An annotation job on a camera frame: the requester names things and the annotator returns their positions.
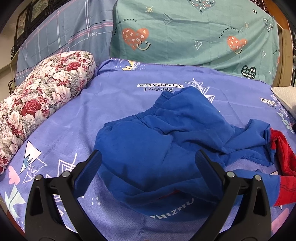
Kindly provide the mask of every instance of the white pillow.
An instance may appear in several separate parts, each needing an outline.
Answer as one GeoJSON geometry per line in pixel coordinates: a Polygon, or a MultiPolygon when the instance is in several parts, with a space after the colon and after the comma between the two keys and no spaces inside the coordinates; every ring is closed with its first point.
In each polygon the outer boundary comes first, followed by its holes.
{"type": "Polygon", "coordinates": [[[271,90],[279,102],[296,119],[296,87],[273,87],[271,90]]]}

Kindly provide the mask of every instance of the silver screw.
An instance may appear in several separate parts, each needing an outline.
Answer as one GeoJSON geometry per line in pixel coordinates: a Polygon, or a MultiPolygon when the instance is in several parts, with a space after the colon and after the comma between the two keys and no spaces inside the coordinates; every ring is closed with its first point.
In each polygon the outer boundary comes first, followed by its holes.
{"type": "Polygon", "coordinates": [[[233,172],[227,172],[227,176],[233,178],[235,177],[235,174],[233,172]]]}
{"type": "Polygon", "coordinates": [[[69,171],[64,171],[64,172],[62,173],[62,176],[63,176],[63,177],[69,177],[69,176],[70,176],[70,172],[69,172],[69,171]]]}
{"type": "Polygon", "coordinates": [[[36,177],[35,177],[35,179],[37,180],[37,181],[39,181],[39,180],[41,180],[41,178],[42,178],[42,175],[37,175],[36,177]]]}
{"type": "Polygon", "coordinates": [[[261,176],[260,175],[255,175],[255,179],[257,180],[257,181],[261,181],[261,176]]]}

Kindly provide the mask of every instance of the orange heart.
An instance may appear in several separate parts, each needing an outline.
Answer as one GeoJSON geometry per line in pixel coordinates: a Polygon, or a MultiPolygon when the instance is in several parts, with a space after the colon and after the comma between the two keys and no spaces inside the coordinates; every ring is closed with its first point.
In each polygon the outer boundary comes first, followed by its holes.
{"type": "Polygon", "coordinates": [[[234,36],[229,36],[227,38],[227,44],[233,51],[241,49],[247,43],[248,43],[248,41],[246,39],[239,40],[238,38],[236,38],[234,36]]]}
{"type": "Polygon", "coordinates": [[[149,30],[146,28],[140,28],[137,31],[132,28],[125,28],[122,30],[122,37],[126,44],[128,44],[133,50],[137,49],[137,44],[140,45],[149,36],[149,30]]]}

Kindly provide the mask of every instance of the pink heart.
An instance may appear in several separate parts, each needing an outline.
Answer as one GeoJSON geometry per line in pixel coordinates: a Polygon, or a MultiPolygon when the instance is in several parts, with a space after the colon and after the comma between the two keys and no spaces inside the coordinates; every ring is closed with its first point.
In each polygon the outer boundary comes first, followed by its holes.
{"type": "Polygon", "coordinates": [[[289,216],[289,209],[286,208],[282,213],[271,223],[271,230],[273,233],[278,231],[278,229],[283,225],[284,221],[289,216]]]}
{"type": "Polygon", "coordinates": [[[14,168],[12,166],[8,167],[9,173],[9,184],[13,184],[15,183],[16,185],[19,184],[20,182],[20,177],[18,176],[17,172],[14,170],[14,168]]]}

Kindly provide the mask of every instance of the clothing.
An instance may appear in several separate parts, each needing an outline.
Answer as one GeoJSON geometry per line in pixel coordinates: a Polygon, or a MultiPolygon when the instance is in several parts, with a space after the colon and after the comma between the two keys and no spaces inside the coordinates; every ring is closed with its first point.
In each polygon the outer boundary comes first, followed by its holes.
{"type": "Polygon", "coordinates": [[[207,177],[212,174],[202,173],[195,163],[200,149],[223,168],[240,158],[270,166],[277,151],[289,177],[234,172],[245,178],[262,176],[270,206],[296,201],[291,186],[296,183],[296,158],[283,134],[260,120],[251,119],[245,128],[228,124],[194,87],[164,91],[147,111],[106,123],[94,149],[102,153],[98,174],[115,199],[152,218],[189,221],[214,210],[222,186],[213,185],[207,177]]]}

